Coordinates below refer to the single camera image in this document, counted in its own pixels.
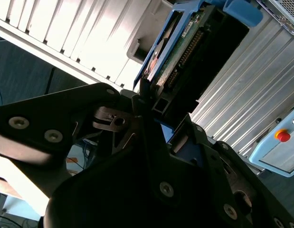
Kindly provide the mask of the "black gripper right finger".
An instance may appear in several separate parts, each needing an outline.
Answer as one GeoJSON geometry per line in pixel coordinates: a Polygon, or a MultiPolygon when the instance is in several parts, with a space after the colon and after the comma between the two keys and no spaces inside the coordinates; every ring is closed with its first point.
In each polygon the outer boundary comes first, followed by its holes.
{"type": "Polygon", "coordinates": [[[196,228],[294,228],[294,218],[221,141],[211,143],[187,115],[171,140],[178,162],[178,219],[196,228]]]}

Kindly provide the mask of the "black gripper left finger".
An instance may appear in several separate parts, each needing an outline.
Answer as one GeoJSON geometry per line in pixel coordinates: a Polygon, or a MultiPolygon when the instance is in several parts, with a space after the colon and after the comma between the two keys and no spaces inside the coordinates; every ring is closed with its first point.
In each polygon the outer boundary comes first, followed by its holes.
{"type": "Polygon", "coordinates": [[[48,200],[55,190],[80,202],[116,197],[104,186],[105,172],[117,173],[110,156],[130,148],[142,150],[135,163],[143,171],[122,194],[172,202],[177,190],[164,169],[168,154],[158,101],[143,79],[139,93],[96,83],[0,106],[0,179],[28,201],[48,200]],[[71,178],[65,159],[85,138],[101,140],[101,168],[71,178]]]}

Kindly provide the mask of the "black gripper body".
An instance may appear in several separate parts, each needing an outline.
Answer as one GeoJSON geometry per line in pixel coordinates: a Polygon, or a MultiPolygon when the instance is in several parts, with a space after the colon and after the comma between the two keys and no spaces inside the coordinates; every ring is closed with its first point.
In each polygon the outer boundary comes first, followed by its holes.
{"type": "Polygon", "coordinates": [[[65,181],[44,216],[46,228],[215,228],[221,218],[201,169],[167,155],[150,171],[127,149],[65,181]]]}

